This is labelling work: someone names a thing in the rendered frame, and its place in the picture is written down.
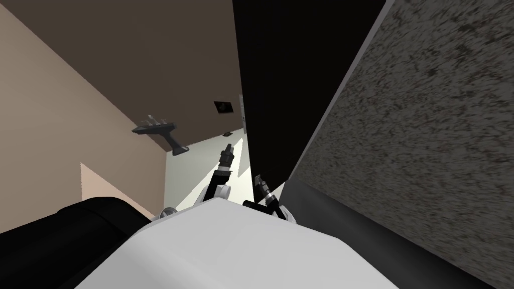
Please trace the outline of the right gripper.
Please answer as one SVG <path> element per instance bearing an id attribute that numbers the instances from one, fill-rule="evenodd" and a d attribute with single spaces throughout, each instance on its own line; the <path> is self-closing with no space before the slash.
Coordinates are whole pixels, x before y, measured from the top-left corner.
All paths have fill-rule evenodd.
<path id="1" fill-rule="evenodd" d="M 265 202 L 271 202 L 277 199 L 275 194 L 269 189 L 267 183 L 262 180 L 260 175 L 255 177 L 254 185 L 260 189 Z"/>

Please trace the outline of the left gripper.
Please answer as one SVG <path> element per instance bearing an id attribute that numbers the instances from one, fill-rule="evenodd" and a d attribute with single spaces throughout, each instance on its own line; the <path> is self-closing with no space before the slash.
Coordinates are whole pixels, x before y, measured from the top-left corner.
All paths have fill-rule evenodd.
<path id="1" fill-rule="evenodd" d="M 229 171 L 234 159 L 233 154 L 234 148 L 232 147 L 232 144 L 228 144 L 224 150 L 220 152 L 220 158 L 219 158 L 219 165 L 218 170 L 219 171 Z"/>

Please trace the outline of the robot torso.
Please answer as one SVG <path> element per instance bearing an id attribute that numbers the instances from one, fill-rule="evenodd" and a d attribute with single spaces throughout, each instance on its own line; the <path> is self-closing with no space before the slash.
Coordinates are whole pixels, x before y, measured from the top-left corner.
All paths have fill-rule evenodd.
<path id="1" fill-rule="evenodd" d="M 216 198 L 154 221 L 76 289 L 398 289 L 354 249 Z"/>

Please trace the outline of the black door leaf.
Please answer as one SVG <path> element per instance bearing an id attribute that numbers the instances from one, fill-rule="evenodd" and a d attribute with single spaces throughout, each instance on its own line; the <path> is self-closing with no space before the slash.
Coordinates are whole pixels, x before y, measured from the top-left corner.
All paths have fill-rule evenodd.
<path id="1" fill-rule="evenodd" d="M 251 179 L 290 178 L 387 0 L 232 0 Z"/>

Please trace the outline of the white panelled wall cabinet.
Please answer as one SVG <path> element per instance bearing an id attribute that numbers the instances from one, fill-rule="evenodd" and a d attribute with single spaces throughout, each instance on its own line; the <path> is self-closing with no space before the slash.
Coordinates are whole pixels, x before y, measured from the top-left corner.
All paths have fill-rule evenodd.
<path id="1" fill-rule="evenodd" d="M 246 120 L 245 120 L 245 112 L 244 112 L 244 101 L 243 101 L 243 96 L 241 94 L 239 95 L 239 103 L 240 103 L 240 114 L 241 114 L 241 119 L 242 119 L 243 133 L 246 134 L 247 129 L 246 129 Z"/>

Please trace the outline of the grey wall shelf with utensils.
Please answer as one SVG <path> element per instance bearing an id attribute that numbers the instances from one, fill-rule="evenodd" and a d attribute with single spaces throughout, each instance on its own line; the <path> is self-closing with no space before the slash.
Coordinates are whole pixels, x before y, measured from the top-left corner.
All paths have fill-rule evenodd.
<path id="1" fill-rule="evenodd" d="M 158 122 L 153 116 L 148 115 L 149 120 L 146 120 L 147 124 L 137 126 L 132 130 L 133 133 L 142 135 L 160 135 L 170 145 L 172 156 L 177 156 L 189 151 L 186 146 L 180 145 L 171 135 L 171 132 L 177 128 L 175 123 L 167 123 L 164 119 Z"/>

